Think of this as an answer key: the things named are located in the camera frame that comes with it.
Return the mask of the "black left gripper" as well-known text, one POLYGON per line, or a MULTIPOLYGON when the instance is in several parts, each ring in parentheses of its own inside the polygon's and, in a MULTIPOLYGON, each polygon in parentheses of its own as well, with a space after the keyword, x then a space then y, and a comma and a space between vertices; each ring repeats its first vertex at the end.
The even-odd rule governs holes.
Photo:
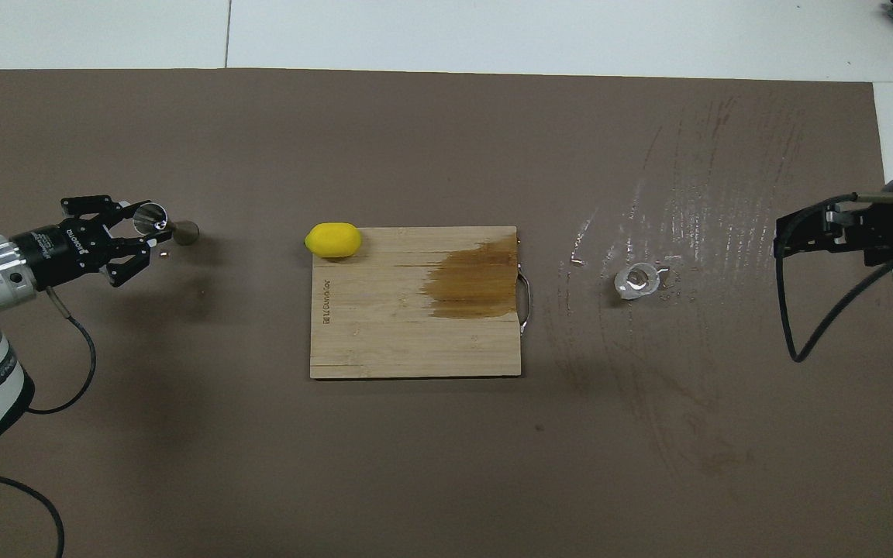
POLYGON ((118 288, 148 267, 154 247, 171 239, 171 232, 154 232, 110 241, 107 229, 133 219, 137 205, 109 195, 62 198, 60 204, 59 225, 11 237, 36 286, 59 286, 104 266, 110 285, 118 288))

